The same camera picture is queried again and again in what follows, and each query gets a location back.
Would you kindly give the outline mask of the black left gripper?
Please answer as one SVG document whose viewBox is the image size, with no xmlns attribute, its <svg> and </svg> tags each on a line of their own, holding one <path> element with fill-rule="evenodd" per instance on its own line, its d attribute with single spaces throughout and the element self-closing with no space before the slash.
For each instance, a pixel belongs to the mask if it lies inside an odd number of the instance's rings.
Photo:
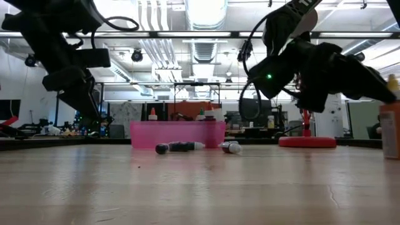
<svg viewBox="0 0 400 225">
<path fill-rule="evenodd" d="M 48 75 L 42 80 L 47 91 L 64 91 L 58 98 L 83 116 L 97 119 L 97 103 L 93 96 L 95 80 L 89 71 L 94 67 L 93 49 L 72 46 L 44 46 L 42 64 Z"/>
</svg>

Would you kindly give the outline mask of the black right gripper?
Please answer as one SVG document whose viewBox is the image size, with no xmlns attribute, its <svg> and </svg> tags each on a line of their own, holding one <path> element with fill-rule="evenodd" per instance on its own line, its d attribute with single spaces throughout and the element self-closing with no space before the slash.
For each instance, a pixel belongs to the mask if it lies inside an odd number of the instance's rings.
<svg viewBox="0 0 400 225">
<path fill-rule="evenodd" d="M 396 95 L 381 75 L 354 56 L 333 54 L 328 62 L 312 63 L 309 55 L 314 46 L 309 41 L 293 39 L 281 54 L 268 56 L 252 67 L 249 82 L 269 99 L 284 91 L 297 99 L 297 107 L 321 113 L 329 94 L 324 79 L 331 72 L 336 56 L 336 85 L 340 93 L 353 100 L 369 98 L 387 104 L 396 101 Z"/>
</svg>

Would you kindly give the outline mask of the pink translucent plastic bin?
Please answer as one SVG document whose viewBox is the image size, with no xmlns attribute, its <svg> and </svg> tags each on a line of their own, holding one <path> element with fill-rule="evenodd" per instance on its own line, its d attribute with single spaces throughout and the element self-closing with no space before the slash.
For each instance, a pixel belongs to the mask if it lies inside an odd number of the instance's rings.
<svg viewBox="0 0 400 225">
<path fill-rule="evenodd" d="M 134 148 L 155 148 L 170 142 L 203 143 L 208 149 L 224 142 L 224 121 L 132 121 L 131 144 Z"/>
</svg>

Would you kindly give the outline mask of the large red label coloring bottle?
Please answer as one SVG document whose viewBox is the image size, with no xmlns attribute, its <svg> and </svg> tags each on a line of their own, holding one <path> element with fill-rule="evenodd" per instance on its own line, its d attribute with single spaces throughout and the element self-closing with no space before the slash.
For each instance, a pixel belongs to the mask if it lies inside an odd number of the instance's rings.
<svg viewBox="0 0 400 225">
<path fill-rule="evenodd" d="M 207 105 L 207 108 L 204 111 L 204 116 L 205 116 L 205 118 L 204 118 L 205 121 L 215 121 L 216 120 L 215 111 L 214 111 L 213 105 L 211 103 L 209 103 Z"/>
</svg>

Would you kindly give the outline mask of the small orange label coloring bottle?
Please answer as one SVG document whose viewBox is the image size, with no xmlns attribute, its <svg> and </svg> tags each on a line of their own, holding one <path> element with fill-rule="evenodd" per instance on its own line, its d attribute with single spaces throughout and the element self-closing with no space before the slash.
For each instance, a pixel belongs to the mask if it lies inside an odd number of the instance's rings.
<svg viewBox="0 0 400 225">
<path fill-rule="evenodd" d="M 222 150 L 227 154 L 237 154 L 242 151 L 242 147 L 239 144 L 228 144 L 224 145 Z"/>
</svg>

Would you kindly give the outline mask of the background robot with green lights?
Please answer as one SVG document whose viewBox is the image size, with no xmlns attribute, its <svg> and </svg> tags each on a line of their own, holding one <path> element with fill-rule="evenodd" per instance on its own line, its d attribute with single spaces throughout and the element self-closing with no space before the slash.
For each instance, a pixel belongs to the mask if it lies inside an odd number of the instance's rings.
<svg viewBox="0 0 400 225">
<path fill-rule="evenodd" d="M 79 135 L 101 138 L 109 136 L 109 127 L 113 121 L 114 118 L 111 116 L 102 117 L 100 119 L 76 116 L 73 124 Z"/>
</svg>

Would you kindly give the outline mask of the person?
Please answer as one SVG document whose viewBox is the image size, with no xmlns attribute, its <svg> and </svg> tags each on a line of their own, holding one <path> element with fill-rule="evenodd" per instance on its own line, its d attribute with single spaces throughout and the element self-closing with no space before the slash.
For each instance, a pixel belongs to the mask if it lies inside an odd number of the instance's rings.
<svg viewBox="0 0 400 225">
<path fill-rule="evenodd" d="M 376 124 L 367 127 L 367 134 L 369 139 L 382 139 L 381 120 L 379 116 L 377 116 Z"/>
</svg>

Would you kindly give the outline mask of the white cabinet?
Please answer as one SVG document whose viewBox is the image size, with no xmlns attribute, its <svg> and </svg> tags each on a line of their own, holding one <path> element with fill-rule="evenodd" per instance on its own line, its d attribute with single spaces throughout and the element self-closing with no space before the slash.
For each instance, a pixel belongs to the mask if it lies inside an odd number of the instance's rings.
<svg viewBox="0 0 400 225">
<path fill-rule="evenodd" d="M 316 136 L 343 137 L 343 106 L 340 94 L 329 94 L 324 111 L 314 115 Z"/>
</svg>

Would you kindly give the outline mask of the red background object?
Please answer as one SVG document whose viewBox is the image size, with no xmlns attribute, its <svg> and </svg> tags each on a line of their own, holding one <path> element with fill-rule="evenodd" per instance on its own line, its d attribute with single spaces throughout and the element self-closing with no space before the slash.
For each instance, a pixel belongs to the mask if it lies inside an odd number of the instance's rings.
<svg viewBox="0 0 400 225">
<path fill-rule="evenodd" d="M 9 127 L 10 125 L 12 125 L 16 121 L 18 121 L 18 119 L 19 118 L 17 116 L 13 116 L 13 117 L 11 117 L 10 119 L 8 119 L 8 120 L 6 120 L 4 122 L 0 122 L 0 129 Z"/>
</svg>

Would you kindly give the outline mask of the red desk lamp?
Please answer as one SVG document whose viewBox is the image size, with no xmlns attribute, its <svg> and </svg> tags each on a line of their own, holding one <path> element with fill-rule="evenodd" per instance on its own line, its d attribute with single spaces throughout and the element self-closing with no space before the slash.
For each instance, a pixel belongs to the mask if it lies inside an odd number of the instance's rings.
<svg viewBox="0 0 400 225">
<path fill-rule="evenodd" d="M 290 35 L 291 38 L 301 36 L 308 41 L 311 40 L 310 32 L 314 29 L 318 22 L 318 14 L 315 9 L 307 13 L 300 23 Z M 303 118 L 302 136 L 281 136 L 279 138 L 279 146 L 286 148 L 335 148 L 336 140 L 331 137 L 316 137 L 311 136 L 310 118 L 311 112 L 301 110 Z"/>
</svg>

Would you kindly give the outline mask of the orange background board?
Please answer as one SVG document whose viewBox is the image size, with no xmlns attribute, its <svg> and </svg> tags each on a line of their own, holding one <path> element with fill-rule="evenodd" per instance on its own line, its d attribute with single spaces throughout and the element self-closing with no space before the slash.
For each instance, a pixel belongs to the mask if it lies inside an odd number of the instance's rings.
<svg viewBox="0 0 400 225">
<path fill-rule="evenodd" d="M 167 104 L 168 120 L 169 121 L 196 121 L 196 116 L 199 114 L 200 109 L 204 111 L 207 105 L 211 103 L 213 108 L 219 108 L 219 104 L 209 101 L 191 102 L 181 101 Z"/>
</svg>

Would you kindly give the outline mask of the grey partition wall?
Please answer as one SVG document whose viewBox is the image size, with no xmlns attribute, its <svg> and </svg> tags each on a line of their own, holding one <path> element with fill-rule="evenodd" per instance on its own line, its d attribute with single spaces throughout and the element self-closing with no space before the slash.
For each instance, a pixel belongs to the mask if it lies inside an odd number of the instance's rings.
<svg viewBox="0 0 400 225">
<path fill-rule="evenodd" d="M 347 118 L 354 139 L 369 139 L 367 127 L 378 122 L 379 101 L 348 101 Z"/>
</svg>

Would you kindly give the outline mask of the black aluminium table frame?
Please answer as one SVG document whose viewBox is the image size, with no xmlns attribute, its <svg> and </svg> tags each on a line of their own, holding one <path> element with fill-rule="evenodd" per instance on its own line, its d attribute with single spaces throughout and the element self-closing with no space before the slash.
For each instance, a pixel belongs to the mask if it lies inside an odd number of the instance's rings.
<svg viewBox="0 0 400 225">
<path fill-rule="evenodd" d="M 338 146 L 351 146 L 358 148 L 382 149 L 383 144 L 378 139 L 336 139 Z M 131 144 L 130 139 L 106 138 L 60 138 L 60 139 L 0 139 L 0 151 L 21 149 L 51 148 L 58 146 L 74 146 L 85 144 Z"/>
</svg>

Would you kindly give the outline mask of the black wall monitor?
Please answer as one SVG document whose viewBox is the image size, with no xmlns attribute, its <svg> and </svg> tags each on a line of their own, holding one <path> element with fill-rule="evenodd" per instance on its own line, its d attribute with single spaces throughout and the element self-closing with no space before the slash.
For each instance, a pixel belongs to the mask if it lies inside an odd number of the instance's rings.
<svg viewBox="0 0 400 225">
<path fill-rule="evenodd" d="M 8 120 L 13 116 L 19 117 L 20 106 L 20 99 L 0 99 L 0 121 Z"/>
</svg>

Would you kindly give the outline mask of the black overhead frame bar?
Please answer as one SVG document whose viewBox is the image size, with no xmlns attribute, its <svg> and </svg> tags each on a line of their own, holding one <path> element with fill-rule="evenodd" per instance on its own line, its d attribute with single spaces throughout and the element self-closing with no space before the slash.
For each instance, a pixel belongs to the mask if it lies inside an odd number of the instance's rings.
<svg viewBox="0 0 400 225">
<path fill-rule="evenodd" d="M 103 39 L 142 39 L 142 38 L 190 38 L 190 39 L 244 39 L 250 36 L 247 31 L 98 31 L 96 38 Z M 349 32 L 314 31 L 312 39 L 400 39 L 400 32 Z"/>
</svg>

